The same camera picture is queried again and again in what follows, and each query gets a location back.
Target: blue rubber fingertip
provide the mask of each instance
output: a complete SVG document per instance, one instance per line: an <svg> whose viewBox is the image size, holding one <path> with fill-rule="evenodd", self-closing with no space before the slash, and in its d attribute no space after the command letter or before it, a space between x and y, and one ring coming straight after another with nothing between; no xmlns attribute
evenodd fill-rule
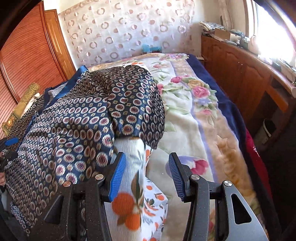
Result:
<svg viewBox="0 0 296 241"><path fill-rule="evenodd" d="M168 165L170 167L170 172L171 172L174 184L175 184L177 195L179 198L181 198L182 201L184 201L184 197L186 196L185 184L184 184L184 181L181 177L181 173L179 172L179 170L177 168L177 165L174 161L172 154L169 155Z"/></svg>
<svg viewBox="0 0 296 241"><path fill-rule="evenodd" d="M5 142L5 145L6 146L11 146L11 145L14 145L16 143L18 143L18 138L17 137L14 137L14 138L11 138L11 139L7 140Z"/></svg>
<svg viewBox="0 0 296 241"><path fill-rule="evenodd" d="M117 164L117 167L114 171L113 178L110 183L110 192L108 197L111 202L114 200L114 198L116 198L118 194L125 168L126 168L126 156L123 153L120 157L120 160Z"/></svg>

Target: bright window light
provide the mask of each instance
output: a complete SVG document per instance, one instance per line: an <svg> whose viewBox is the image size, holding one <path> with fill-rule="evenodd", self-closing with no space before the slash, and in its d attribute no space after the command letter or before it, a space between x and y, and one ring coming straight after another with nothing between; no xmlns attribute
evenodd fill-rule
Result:
<svg viewBox="0 0 296 241"><path fill-rule="evenodd" d="M294 48L285 29L262 8L257 5L258 46L261 55L269 58L281 58L292 63Z"/></svg>

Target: metal screw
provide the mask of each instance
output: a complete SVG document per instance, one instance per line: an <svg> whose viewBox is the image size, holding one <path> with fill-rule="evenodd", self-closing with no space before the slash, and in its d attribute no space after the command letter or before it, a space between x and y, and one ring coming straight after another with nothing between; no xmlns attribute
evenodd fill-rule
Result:
<svg viewBox="0 0 296 241"><path fill-rule="evenodd" d="M71 182L70 181L65 181L64 183L63 183L63 186L66 188L66 187L68 187L68 186L70 186L71 185Z"/></svg>
<svg viewBox="0 0 296 241"><path fill-rule="evenodd" d="M95 176L95 179L96 180L102 180L104 178L104 175L103 174L97 174L96 176Z"/></svg>
<svg viewBox="0 0 296 241"><path fill-rule="evenodd" d="M191 179L192 179L192 180L199 180L199 179L200 179L200 176L197 175L197 174L192 174L192 175L191 175Z"/></svg>
<svg viewBox="0 0 296 241"><path fill-rule="evenodd" d="M230 186L232 186L232 182L226 180L226 181L224 181L224 185L227 186L227 187L230 187Z"/></svg>

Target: cabinet door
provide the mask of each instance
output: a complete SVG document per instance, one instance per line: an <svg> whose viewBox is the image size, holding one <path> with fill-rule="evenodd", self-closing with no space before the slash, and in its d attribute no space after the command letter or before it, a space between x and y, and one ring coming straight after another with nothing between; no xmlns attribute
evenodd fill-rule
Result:
<svg viewBox="0 0 296 241"><path fill-rule="evenodd" d="M224 78L220 86L226 92L230 100L236 103L242 85L241 72L243 66L237 49L226 46L224 66Z"/></svg>
<svg viewBox="0 0 296 241"><path fill-rule="evenodd" d="M215 41L212 45L212 58L210 59L210 69L208 71L219 85L224 79L224 61L225 51L221 43Z"/></svg>
<svg viewBox="0 0 296 241"><path fill-rule="evenodd" d="M269 73L262 63L247 57L242 68L242 84L236 101L246 124L260 103L268 82Z"/></svg>

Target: floral blanket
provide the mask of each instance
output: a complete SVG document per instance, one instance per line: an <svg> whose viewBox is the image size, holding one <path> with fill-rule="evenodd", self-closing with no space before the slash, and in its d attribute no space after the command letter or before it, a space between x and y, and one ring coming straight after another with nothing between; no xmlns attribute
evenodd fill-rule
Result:
<svg viewBox="0 0 296 241"><path fill-rule="evenodd" d="M195 75L187 58L186 54L152 53L89 68L95 71L117 65L144 64L157 84L165 107L165 133L150 156L146 176L168 198L161 240L183 239L190 208L190 204L182 203L177 196L168 166L171 152L176 152L192 173L208 181L232 181L266 231L238 140L218 108L216 91ZM211 201L208 240L214 240L214 226L215 203ZM150 240L159 239L157 235Z"/></svg>

